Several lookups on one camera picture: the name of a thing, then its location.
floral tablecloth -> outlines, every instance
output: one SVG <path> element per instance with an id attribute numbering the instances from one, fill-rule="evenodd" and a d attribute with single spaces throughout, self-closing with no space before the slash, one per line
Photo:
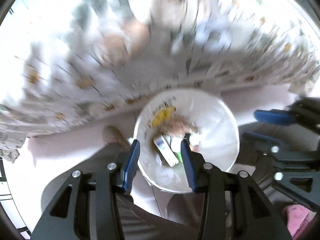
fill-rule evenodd
<path id="1" fill-rule="evenodd" d="M 0 155 L 163 89 L 319 77 L 319 29 L 294 0 L 39 0 L 0 27 Z"/>

pink cloth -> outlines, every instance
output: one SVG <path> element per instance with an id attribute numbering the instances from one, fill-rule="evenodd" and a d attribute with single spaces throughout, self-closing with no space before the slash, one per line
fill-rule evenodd
<path id="1" fill-rule="evenodd" d="M 297 240 L 310 222 L 310 210 L 301 205 L 291 205 L 285 207 L 282 214 L 287 217 L 287 228 L 292 240 Z"/>

blue gripper pad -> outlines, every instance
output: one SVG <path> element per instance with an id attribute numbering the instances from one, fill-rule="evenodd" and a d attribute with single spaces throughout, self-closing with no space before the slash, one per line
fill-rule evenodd
<path id="1" fill-rule="evenodd" d="M 296 123 L 295 116 L 283 110 L 256 110 L 254 117 L 259 122 L 289 126 Z"/>
<path id="2" fill-rule="evenodd" d="M 192 189 L 192 191 L 195 191 L 197 189 L 196 170 L 193 167 L 193 164 L 189 155 L 190 152 L 191 150 L 190 150 L 189 144 L 187 140 L 184 139 L 181 142 L 181 157 L 183 161 L 184 170 L 186 171 L 189 187 Z"/>
<path id="3" fill-rule="evenodd" d="M 124 169 L 124 182 L 122 185 L 122 188 L 125 192 L 131 191 L 133 178 L 138 168 L 138 159 L 140 156 L 140 142 L 138 140 L 133 141 L 129 153 L 131 154 L 128 160 L 128 164 Z"/>

metal rivet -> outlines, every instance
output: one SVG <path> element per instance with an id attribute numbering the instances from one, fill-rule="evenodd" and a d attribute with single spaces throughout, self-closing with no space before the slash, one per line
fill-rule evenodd
<path id="1" fill-rule="evenodd" d="M 74 171 L 74 172 L 72 173 L 72 177 L 77 178 L 77 177 L 80 176 L 80 174 L 81 174 L 81 171 Z"/>
<path id="2" fill-rule="evenodd" d="M 117 164 L 115 163 L 109 163 L 107 165 L 108 170 L 114 170 L 117 167 Z"/>
<path id="3" fill-rule="evenodd" d="M 203 167 L 206 169 L 206 170 L 211 170 L 213 168 L 213 165 L 211 163 L 205 163 L 203 164 Z"/>
<path id="4" fill-rule="evenodd" d="M 271 152 L 273 152 L 273 153 L 277 153 L 278 151 L 279 151 L 279 147 L 278 146 L 273 146 L 271 148 Z"/>
<path id="5" fill-rule="evenodd" d="M 282 172 L 277 172 L 274 176 L 275 180 L 281 180 L 283 179 L 283 173 Z"/>
<path id="6" fill-rule="evenodd" d="M 239 176 L 241 177 L 241 178 L 246 178 L 246 177 L 248 177 L 248 173 L 246 172 L 246 171 L 240 171 L 239 172 Z"/>

